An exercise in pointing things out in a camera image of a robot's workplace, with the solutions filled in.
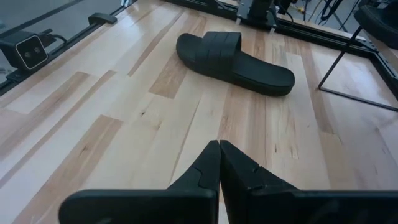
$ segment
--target wooden table surface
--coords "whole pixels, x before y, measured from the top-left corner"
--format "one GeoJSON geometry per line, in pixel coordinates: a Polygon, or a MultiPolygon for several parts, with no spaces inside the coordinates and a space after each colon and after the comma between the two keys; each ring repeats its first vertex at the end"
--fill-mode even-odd
{"type": "MultiPolygon", "coordinates": [[[[398,189],[398,114],[316,89],[338,51],[158,0],[118,19],[0,98],[1,223],[57,223],[80,189],[165,189],[212,139],[300,189],[398,189]],[[243,51],[295,73],[292,92],[187,69],[177,37],[209,30],[242,32],[243,51]]],[[[398,105],[365,58],[345,56],[325,85],[398,105]]]]}

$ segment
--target wood grain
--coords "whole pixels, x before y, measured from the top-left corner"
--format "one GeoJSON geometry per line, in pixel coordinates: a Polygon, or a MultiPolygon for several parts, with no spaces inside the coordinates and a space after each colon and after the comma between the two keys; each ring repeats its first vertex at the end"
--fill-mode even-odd
{"type": "MultiPolygon", "coordinates": [[[[0,97],[1,223],[57,223],[81,189],[165,189],[214,139],[300,189],[398,189],[398,115],[317,89],[339,51],[160,0],[118,19],[0,97]],[[177,38],[210,30],[241,32],[242,51],[293,71],[292,92],[264,96],[186,68],[177,38]]],[[[354,55],[325,85],[398,105],[354,55]]]]}
{"type": "Polygon", "coordinates": [[[122,122],[100,116],[14,220],[14,223],[49,223],[62,200],[78,190],[108,148],[122,122]]]}

